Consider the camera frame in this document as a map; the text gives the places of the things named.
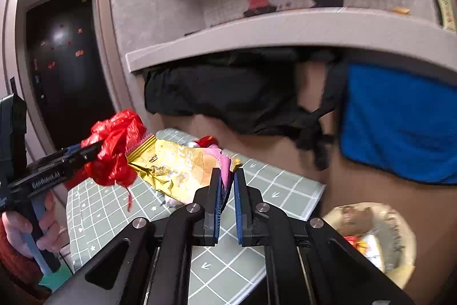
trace human hand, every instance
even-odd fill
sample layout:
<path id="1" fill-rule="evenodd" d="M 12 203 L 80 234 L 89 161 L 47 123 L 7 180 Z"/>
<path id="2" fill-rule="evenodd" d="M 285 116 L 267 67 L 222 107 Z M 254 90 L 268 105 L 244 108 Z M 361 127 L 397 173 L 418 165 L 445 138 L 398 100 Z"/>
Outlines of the human hand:
<path id="1" fill-rule="evenodd" d="M 41 229 L 47 229 L 47 232 L 37 240 L 37 247 L 40 250 L 58 253 L 65 244 L 65 239 L 59 236 L 60 225 L 56 221 L 54 195 L 51 192 L 46 193 L 44 207 L 46 208 L 46 212 L 39 220 L 39 224 Z M 31 223 L 24 216 L 13 211 L 4 212 L 2 214 L 2 221 L 5 227 L 6 238 L 12 247 L 21 255 L 32 258 L 33 255 L 22 239 L 22 233 L 32 232 Z"/>

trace green grid tablecloth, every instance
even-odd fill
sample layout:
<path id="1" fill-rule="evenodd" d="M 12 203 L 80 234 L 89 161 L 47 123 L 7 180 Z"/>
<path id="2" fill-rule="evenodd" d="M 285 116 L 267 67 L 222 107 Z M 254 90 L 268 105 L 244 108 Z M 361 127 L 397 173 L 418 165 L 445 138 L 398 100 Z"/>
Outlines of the green grid tablecloth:
<path id="1" fill-rule="evenodd" d="M 157 138 L 183 144 L 195 137 L 168 128 Z M 229 150 L 223 153 L 243 161 L 246 183 L 258 188 L 264 201 L 282 208 L 287 215 L 307 220 L 319 201 L 324 185 Z M 158 220 L 174 209 L 165 197 L 137 178 L 131 186 L 133 204 L 127 212 L 127 191 L 120 186 L 103 187 L 87 179 L 70 190 L 67 221 L 74 269 L 88 262 L 129 222 L 137 217 Z M 233 190 L 221 215 L 219 243 L 193 247 L 189 282 L 189 305 L 240 303 L 266 274 L 263 247 L 238 245 Z"/>

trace white shelf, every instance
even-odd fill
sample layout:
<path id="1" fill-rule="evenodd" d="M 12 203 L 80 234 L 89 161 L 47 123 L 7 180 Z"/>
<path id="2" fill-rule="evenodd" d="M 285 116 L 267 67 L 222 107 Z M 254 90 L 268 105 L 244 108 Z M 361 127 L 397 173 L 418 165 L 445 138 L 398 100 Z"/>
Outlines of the white shelf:
<path id="1" fill-rule="evenodd" d="M 457 71 L 457 35 L 371 9 L 304 9 L 241 19 L 126 54 L 129 70 L 238 48 L 326 45 L 405 55 Z"/>

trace brown floor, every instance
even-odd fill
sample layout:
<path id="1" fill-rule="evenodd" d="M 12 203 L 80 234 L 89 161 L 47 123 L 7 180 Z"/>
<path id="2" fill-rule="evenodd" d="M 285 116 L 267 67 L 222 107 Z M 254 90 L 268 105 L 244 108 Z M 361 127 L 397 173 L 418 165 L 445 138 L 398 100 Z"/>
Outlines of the brown floor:
<path id="1" fill-rule="evenodd" d="M 299 103 L 318 107 L 325 78 L 323 64 L 308 62 L 298 69 Z M 427 305 L 457 263 L 457 187 L 419 185 L 342 158 L 337 144 L 330 148 L 330 167 L 318 172 L 312 154 L 298 151 L 285 138 L 241 136 L 224 123 L 202 115 L 151 116 L 156 130 L 179 128 L 195 136 L 213 135 L 222 147 L 268 162 L 327 185 L 323 214 L 333 207 L 357 202 L 381 202 L 392 206 L 416 234 L 416 269 L 406 286 L 417 305 Z M 332 114 L 322 119 L 326 132 L 335 127 Z"/>

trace green object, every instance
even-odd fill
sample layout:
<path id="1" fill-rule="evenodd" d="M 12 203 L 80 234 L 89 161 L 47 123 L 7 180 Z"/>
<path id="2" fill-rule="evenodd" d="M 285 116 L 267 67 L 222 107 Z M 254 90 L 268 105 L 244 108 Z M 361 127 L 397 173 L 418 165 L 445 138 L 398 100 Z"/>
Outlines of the green object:
<path id="1" fill-rule="evenodd" d="M 60 257 L 60 269 L 51 275 L 45 275 L 39 283 L 42 286 L 49 288 L 54 292 L 57 288 L 63 285 L 73 275 L 68 265 L 62 257 Z"/>

